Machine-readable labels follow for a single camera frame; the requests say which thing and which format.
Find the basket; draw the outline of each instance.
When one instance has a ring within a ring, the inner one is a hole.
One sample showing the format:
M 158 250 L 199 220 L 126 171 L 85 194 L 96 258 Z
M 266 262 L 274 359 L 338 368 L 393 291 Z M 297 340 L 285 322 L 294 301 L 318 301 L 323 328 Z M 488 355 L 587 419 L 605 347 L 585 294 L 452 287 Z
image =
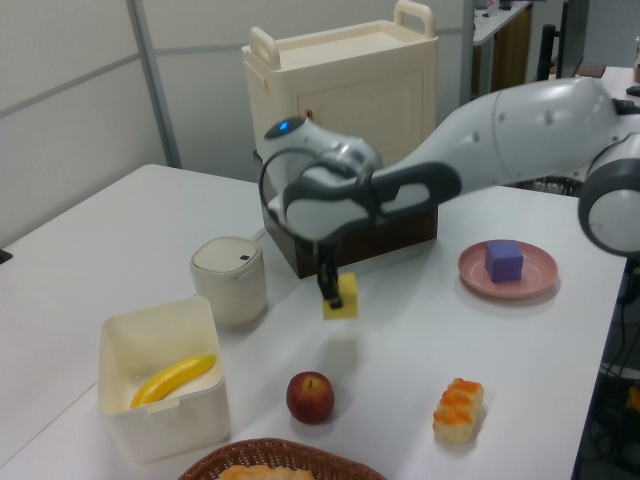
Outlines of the basket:
M 244 440 L 219 448 L 193 464 L 180 480 L 216 480 L 233 465 L 309 470 L 316 480 L 386 480 L 360 463 L 279 438 Z

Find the banana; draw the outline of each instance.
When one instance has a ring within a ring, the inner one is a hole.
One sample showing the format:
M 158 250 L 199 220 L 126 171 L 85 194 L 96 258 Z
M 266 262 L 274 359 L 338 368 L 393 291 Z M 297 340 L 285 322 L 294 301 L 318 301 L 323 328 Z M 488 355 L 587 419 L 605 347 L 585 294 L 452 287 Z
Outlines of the banana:
M 207 372 L 216 363 L 215 355 L 195 355 L 157 373 L 131 400 L 131 408 L 162 400 L 176 388 Z

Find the red apple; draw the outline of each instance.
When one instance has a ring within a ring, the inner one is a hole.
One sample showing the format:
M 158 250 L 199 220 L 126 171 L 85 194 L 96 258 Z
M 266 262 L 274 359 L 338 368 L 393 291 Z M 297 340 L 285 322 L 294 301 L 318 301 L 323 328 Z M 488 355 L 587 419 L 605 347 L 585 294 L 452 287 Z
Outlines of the red apple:
M 318 372 L 295 375 L 287 387 L 287 407 L 296 420 L 315 425 L 324 422 L 333 410 L 331 382 Z

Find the purple block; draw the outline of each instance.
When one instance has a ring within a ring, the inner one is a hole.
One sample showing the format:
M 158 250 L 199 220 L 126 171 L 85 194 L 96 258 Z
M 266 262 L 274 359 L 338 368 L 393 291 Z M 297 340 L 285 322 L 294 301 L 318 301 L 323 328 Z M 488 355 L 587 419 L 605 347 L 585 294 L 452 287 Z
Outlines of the purple block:
M 520 280 L 524 257 L 515 240 L 494 240 L 487 242 L 484 268 L 492 282 Z

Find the plate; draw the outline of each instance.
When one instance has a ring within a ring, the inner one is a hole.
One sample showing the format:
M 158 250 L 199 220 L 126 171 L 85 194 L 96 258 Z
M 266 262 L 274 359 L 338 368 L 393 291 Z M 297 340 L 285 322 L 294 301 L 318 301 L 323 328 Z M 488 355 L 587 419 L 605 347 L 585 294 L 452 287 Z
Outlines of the plate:
M 484 268 L 488 242 L 467 248 L 458 258 L 460 277 L 470 288 L 497 298 L 529 298 L 550 288 L 558 278 L 558 265 L 547 252 L 529 243 L 517 242 L 522 256 L 522 278 L 512 282 L 494 283 Z

